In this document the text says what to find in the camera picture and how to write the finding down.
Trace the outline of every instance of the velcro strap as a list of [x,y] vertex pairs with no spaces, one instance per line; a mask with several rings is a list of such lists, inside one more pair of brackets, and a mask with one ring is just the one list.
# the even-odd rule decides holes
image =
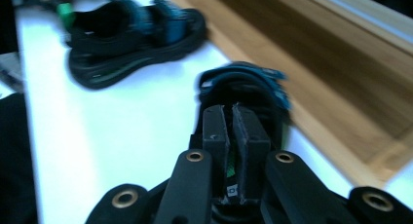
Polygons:
[[161,44],[169,45],[182,39],[186,33],[186,13],[166,0],[154,0],[154,7],[161,15],[155,37]]
[[149,35],[153,32],[153,20],[151,14],[145,7],[138,6],[132,0],[111,0],[119,2],[123,10],[131,16],[130,27],[139,30],[144,35]]

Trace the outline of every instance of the green object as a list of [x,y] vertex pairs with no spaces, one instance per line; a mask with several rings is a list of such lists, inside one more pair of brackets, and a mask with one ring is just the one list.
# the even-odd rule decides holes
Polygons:
[[75,13],[73,12],[72,5],[70,3],[59,4],[57,6],[57,14],[63,22],[63,25],[66,28],[66,30],[70,29],[76,18]]

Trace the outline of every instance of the white table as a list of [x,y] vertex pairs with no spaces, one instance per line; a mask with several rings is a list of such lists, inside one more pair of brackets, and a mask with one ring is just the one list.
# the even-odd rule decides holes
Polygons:
[[[83,0],[75,9],[102,3]],[[228,58],[206,42],[180,61],[144,67],[91,91],[67,71],[68,48],[56,16],[26,9],[17,15],[41,222],[84,223],[111,188],[132,183],[149,190],[169,178],[198,118],[196,80]],[[352,184],[296,129],[289,149],[347,197]],[[413,196],[405,194],[413,188],[412,171],[409,165],[387,188],[410,206]]]

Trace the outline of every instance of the wooden edge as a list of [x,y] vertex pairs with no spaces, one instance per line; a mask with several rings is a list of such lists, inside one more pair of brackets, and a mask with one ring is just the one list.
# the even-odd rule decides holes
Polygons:
[[380,180],[387,181],[399,171],[405,162],[413,158],[413,126],[410,131],[395,139],[386,150],[376,155],[368,165]]
[[339,12],[338,7],[330,9],[320,2],[326,4],[326,0],[279,0],[293,9],[298,14],[311,20],[321,26],[328,32],[343,40],[343,42],[352,45],[361,53],[372,57],[386,67],[386,72],[396,75],[400,83],[411,87],[413,84],[413,49],[403,50],[398,43],[389,43],[388,40],[379,36],[369,28],[362,28],[358,23],[346,19]]
[[323,137],[307,136],[315,145],[317,145],[321,153],[343,172],[345,177],[347,177],[352,184],[355,186],[368,185],[377,188],[383,188],[385,186],[385,180],[377,179],[372,170],[358,160],[346,145],[328,130],[327,126],[320,123],[295,99],[292,99],[292,104],[294,105],[294,111],[292,112],[293,121],[295,123],[298,122],[299,129],[303,132],[317,130],[319,135],[323,135]]
[[[172,0],[181,7],[194,7],[186,0]],[[221,4],[218,1],[213,2],[213,4]],[[223,33],[219,28],[215,27],[214,24],[209,21],[208,27],[210,30],[209,38],[229,59],[241,59],[254,62],[254,60],[248,56],[242,49],[240,49],[236,43],[229,39],[225,33]],[[373,172],[363,164],[357,157],[346,148],[346,145],[337,139],[331,131],[320,123],[315,116],[306,110],[306,108],[294,98],[291,97],[292,104],[294,106],[293,120],[297,126],[303,132],[318,130],[318,135],[323,135],[323,137],[310,137],[313,142],[319,146],[321,153],[323,153],[327,158],[331,160],[337,168],[339,168],[343,174],[355,185],[369,185],[375,187],[383,187],[384,182],[378,180]]]
[[[388,41],[395,47],[401,48],[402,50],[413,55],[413,44],[401,38],[400,36],[391,33],[388,29],[383,26],[373,23],[371,20],[367,20],[355,13],[350,12],[342,6],[338,6],[336,3],[330,0],[313,0],[340,17],[351,21],[361,28],[366,29],[378,37]],[[394,27],[401,33],[413,36],[413,20],[406,17],[396,11],[393,11],[387,7],[384,7],[372,0],[341,0],[344,4],[357,9],[363,14],[372,17],[377,21],[381,21],[384,24]]]

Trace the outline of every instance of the wooden board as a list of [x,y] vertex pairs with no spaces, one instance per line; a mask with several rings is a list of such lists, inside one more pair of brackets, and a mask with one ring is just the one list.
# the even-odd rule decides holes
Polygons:
[[312,0],[172,1],[204,13],[229,59],[288,75],[294,124],[355,185],[382,187],[411,159],[406,51]]

